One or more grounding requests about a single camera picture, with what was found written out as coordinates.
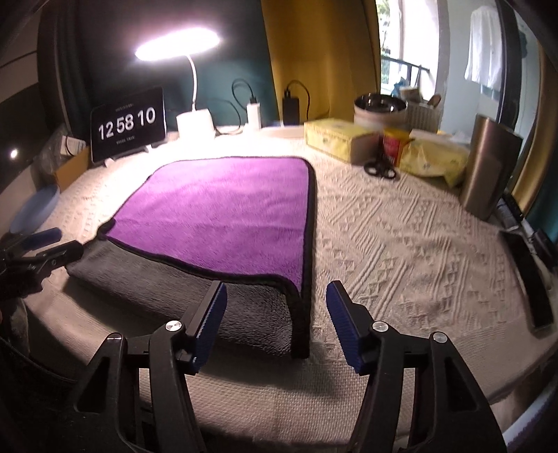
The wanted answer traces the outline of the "tablet showing clock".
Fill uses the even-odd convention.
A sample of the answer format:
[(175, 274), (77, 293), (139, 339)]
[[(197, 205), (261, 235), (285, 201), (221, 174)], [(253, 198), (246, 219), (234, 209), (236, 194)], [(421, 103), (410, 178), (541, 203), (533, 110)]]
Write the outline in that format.
[(90, 115), (93, 166), (166, 139), (164, 90), (153, 87), (96, 107)]

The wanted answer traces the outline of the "white textured tablecloth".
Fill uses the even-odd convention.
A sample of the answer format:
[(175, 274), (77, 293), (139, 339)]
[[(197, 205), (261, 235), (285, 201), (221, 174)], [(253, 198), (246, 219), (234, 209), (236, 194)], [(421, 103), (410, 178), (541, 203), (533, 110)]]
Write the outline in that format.
[(557, 331), (534, 333), (514, 264), (495, 225), (465, 212), (453, 193), (413, 176), (388, 181), (277, 135), (183, 140), (87, 171), (61, 194), (47, 228), (89, 241), (157, 168), (175, 160), (296, 156), (314, 168), (317, 223), (310, 356), (256, 361), (216, 345), (188, 380), (199, 425), (271, 447), (345, 445), (366, 378), (346, 363), (325, 306), (328, 282), (399, 332), (442, 331), (490, 402), (557, 349)]

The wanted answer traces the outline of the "right yellow teal curtain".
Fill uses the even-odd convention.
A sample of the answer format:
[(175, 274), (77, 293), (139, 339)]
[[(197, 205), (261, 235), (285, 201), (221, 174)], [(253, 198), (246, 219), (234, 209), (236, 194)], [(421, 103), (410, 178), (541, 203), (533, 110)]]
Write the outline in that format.
[(512, 194), (535, 228), (557, 243), (557, 70), (539, 45), (539, 92), (533, 139)]

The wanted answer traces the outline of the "purple and grey towel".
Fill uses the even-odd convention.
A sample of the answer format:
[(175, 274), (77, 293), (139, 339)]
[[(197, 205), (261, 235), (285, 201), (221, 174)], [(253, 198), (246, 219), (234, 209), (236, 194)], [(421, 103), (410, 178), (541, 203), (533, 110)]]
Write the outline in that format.
[(255, 356), (309, 355), (316, 176), (297, 157), (180, 160), (157, 169), (68, 266), (130, 312), (166, 320), (219, 280), (218, 337)]

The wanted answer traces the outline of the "yellow red can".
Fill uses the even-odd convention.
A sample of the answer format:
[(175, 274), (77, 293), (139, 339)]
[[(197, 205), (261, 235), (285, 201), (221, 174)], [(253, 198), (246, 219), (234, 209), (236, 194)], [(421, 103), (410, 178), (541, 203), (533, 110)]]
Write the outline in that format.
[(399, 128), (383, 130), (383, 149), (387, 159), (394, 167), (399, 166), (403, 148), (412, 140), (409, 131)]

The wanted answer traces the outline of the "yellow wet wipes pack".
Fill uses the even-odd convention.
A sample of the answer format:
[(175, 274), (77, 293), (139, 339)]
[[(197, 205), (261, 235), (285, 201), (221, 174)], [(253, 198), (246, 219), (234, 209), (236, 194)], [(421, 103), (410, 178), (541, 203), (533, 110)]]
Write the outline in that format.
[(403, 147), (399, 169), (413, 176), (443, 178), (449, 188), (465, 179), (469, 150), (451, 141), (412, 139)]

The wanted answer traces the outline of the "white perforated basket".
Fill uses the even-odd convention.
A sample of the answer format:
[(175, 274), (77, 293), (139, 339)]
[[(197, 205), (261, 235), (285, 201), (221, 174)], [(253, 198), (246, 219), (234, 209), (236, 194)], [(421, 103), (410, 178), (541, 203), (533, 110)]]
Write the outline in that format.
[(436, 133), (442, 119), (441, 108), (434, 108), (425, 103), (407, 103), (407, 124), (411, 129), (420, 129)]

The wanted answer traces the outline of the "yellow tissue box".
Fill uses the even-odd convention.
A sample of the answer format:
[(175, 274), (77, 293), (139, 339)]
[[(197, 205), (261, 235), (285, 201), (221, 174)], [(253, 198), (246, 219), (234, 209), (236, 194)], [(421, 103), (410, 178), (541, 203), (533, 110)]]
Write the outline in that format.
[(304, 123), (304, 141), (318, 151), (349, 164), (364, 164), (377, 151), (380, 135), (363, 126), (326, 118)]

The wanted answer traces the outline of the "dark green curtain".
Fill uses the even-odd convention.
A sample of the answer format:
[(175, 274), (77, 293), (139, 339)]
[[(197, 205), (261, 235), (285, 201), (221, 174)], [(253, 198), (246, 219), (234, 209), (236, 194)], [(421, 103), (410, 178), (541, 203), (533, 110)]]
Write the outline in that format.
[[(218, 46), (192, 59), (136, 56), (140, 45), (185, 28), (215, 31)], [(170, 130), (191, 108), (209, 108), (218, 125), (237, 124), (251, 95), (264, 125), (279, 118), (258, 1), (49, 1), (37, 59), (48, 125), (65, 124), (82, 140), (94, 108), (152, 87), (164, 90)]]

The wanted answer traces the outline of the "mustard yellow curtain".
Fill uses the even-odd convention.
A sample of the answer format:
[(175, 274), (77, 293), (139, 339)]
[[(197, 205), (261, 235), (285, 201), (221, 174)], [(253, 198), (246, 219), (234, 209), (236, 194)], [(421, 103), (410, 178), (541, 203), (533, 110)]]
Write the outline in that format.
[(354, 101), (380, 91), (380, 44), (375, 1), (261, 3), (278, 103), (310, 95), (301, 116), (351, 121)]

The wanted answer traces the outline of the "steel bowl on stack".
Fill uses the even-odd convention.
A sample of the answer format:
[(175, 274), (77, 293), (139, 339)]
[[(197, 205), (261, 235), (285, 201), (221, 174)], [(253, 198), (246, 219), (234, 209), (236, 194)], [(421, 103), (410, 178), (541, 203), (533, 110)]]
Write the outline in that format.
[(408, 120), (408, 104), (380, 93), (367, 93), (354, 101), (354, 123), (372, 132), (401, 128)]

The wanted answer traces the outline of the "black smartphone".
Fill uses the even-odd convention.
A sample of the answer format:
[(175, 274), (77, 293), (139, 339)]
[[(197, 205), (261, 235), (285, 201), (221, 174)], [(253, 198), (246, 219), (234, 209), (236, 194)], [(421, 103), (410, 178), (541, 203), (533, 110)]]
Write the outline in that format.
[(527, 312), (534, 330), (546, 328), (554, 322), (548, 291), (539, 268), (523, 238), (509, 231), (499, 232), (511, 257), (527, 298)]

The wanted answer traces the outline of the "cardboard box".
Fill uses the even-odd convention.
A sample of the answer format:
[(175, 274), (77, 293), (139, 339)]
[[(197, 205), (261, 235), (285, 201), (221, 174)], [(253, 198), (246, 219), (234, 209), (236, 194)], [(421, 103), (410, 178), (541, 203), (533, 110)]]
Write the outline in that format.
[(54, 179), (60, 192), (67, 190), (77, 179), (84, 174), (91, 165), (90, 147), (86, 146), (75, 157), (71, 157), (62, 164), (54, 173)]

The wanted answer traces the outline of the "white hanging shirt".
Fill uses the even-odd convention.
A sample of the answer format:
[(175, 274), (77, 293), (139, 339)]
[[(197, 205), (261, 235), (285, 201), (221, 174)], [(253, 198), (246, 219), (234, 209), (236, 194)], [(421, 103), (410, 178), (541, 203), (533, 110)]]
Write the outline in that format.
[(500, 91), (503, 72), (503, 42), (496, 7), (481, 6), (472, 11), (469, 27), (465, 80), (486, 89)]

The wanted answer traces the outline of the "white charger adapter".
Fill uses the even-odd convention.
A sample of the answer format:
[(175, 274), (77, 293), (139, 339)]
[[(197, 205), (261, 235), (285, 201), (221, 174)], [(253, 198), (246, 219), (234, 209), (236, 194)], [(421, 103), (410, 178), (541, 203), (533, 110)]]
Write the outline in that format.
[(261, 106), (259, 103), (249, 103), (246, 107), (246, 128), (256, 131), (262, 128)]

